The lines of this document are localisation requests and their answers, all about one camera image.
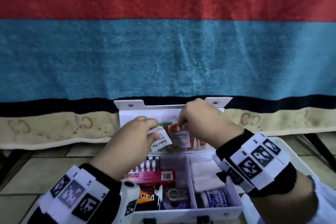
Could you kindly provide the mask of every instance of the right hand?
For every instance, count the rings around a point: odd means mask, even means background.
[[[229,120],[216,107],[198,98],[186,103],[177,125],[189,130],[197,139],[218,149],[229,140],[244,133],[244,129]]]

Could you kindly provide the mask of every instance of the forearm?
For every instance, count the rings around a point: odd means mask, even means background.
[[[297,171],[294,188],[287,194],[252,198],[265,224],[305,224],[316,214],[318,200],[312,180]]]

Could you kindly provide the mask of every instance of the first aid kit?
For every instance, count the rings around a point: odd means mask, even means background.
[[[224,112],[225,105],[231,99],[208,97],[205,101]],[[115,100],[114,103],[119,109],[121,127],[138,116],[146,116],[159,122],[159,127],[149,133],[161,135],[152,145],[152,151],[144,163],[127,175],[133,182],[141,183],[142,191],[140,201],[138,200],[142,205],[133,213],[131,223],[140,223],[144,219],[155,219],[157,223],[190,223],[204,217],[210,221],[234,220],[239,217],[243,212],[243,204],[230,178],[227,178],[220,190],[201,194],[194,190],[192,164],[212,161],[215,149],[176,125],[184,105],[149,106],[143,100]],[[145,184],[144,180],[148,178],[152,183]],[[204,198],[201,205],[196,201],[196,197],[200,195]]]

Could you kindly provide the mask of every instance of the box lid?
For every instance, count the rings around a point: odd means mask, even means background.
[[[205,98],[205,101],[224,112],[224,107],[231,101],[231,99],[232,97],[207,97]],[[180,111],[184,107],[184,105],[145,105],[144,101],[141,99],[115,100],[114,104],[119,109],[120,127],[138,116],[154,118],[157,119],[159,123],[171,123],[172,117],[179,116]],[[214,148],[207,146],[203,151],[214,151]],[[182,153],[186,152],[192,153],[195,151],[182,151]]]

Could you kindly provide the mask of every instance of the medicine packet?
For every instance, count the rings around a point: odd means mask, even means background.
[[[172,144],[168,134],[166,133],[165,129],[163,127],[156,127],[148,131],[148,134],[152,133],[159,133],[160,134],[160,139],[153,142],[151,146],[152,151],[157,151],[167,145]]]

